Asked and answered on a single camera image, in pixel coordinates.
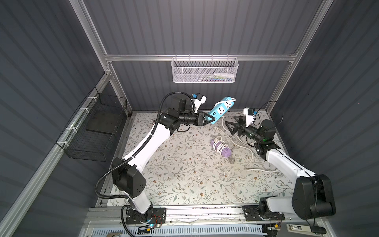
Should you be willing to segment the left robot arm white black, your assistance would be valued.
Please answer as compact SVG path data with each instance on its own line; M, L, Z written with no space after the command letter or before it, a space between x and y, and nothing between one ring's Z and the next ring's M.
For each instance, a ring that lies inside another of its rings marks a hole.
M207 112L199 111L207 97L198 93L189 97L190 108L186 110L186 101L176 109L162 111L163 101L159 106L154 127L149 134L122 159L115 159L112 164L113 184L123 192L122 198L131 201L137 212L149 219L153 204L145 192L146 179L142 172L156 150L163 144L181 125L205 126L215 120Z

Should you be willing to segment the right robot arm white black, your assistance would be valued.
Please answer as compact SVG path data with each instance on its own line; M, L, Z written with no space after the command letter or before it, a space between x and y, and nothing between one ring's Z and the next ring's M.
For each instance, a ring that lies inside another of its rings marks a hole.
M258 214L263 220L280 213L295 214L303 220L336 214L331 180L303 167L280 149L273 140L276 134L273 121L266 119L255 128L247 125L244 117L235 116L234 119L234 122L224 123L231 135L252 139L257 154L295 185L290 197L276 195L260 199Z

